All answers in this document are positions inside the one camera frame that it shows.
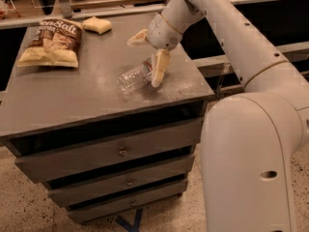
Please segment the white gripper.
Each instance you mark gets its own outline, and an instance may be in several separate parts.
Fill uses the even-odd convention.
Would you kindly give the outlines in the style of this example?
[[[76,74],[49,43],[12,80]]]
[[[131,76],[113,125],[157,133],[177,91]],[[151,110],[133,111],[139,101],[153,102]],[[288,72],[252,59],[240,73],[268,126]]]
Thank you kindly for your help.
[[[128,46],[139,46],[149,42],[157,48],[152,55],[152,86],[158,87],[164,78],[170,63],[170,51],[173,50],[183,38],[162,14],[157,14],[147,29],[142,29],[127,41]]]

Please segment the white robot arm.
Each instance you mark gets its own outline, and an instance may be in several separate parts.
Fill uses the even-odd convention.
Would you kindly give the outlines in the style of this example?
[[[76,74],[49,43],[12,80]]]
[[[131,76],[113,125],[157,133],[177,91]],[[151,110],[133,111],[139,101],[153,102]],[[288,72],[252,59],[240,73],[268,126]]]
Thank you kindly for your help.
[[[185,30],[206,19],[244,91],[218,101],[201,133],[208,232],[296,232],[292,154],[309,140],[309,84],[229,0],[170,0],[129,44],[150,44],[162,83]]]

